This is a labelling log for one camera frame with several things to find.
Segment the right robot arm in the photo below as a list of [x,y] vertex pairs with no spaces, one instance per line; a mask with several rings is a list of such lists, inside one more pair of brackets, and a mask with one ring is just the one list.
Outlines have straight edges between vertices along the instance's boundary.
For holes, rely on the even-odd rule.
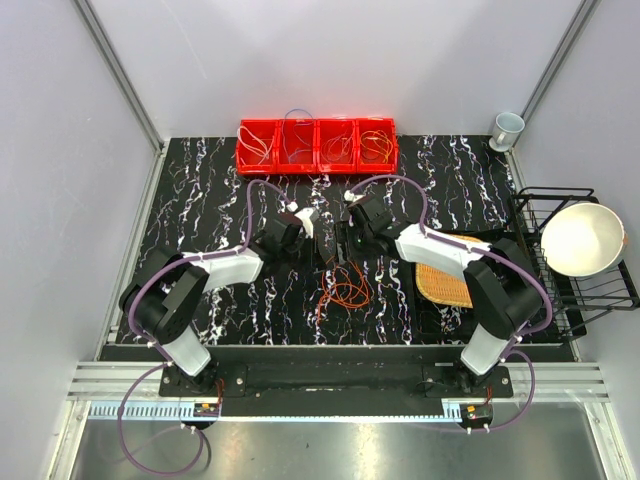
[[344,255],[387,256],[439,270],[464,282],[476,327],[454,371],[454,384],[476,396],[490,383],[490,370],[506,358],[525,325],[541,309],[553,315],[549,295],[519,246],[501,238],[490,244],[471,242],[426,227],[422,222],[395,222],[378,199],[344,195],[350,220],[338,241]]

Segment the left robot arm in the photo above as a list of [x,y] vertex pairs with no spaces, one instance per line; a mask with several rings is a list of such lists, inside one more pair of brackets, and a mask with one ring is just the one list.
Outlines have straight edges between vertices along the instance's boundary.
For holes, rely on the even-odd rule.
[[235,284],[251,284],[286,266],[301,269],[322,260],[314,248],[319,212],[306,207],[267,222],[249,243],[228,251],[152,252],[119,298],[130,329],[148,338],[172,365],[181,384],[196,396],[215,386],[211,354],[198,339],[192,320],[203,294]]

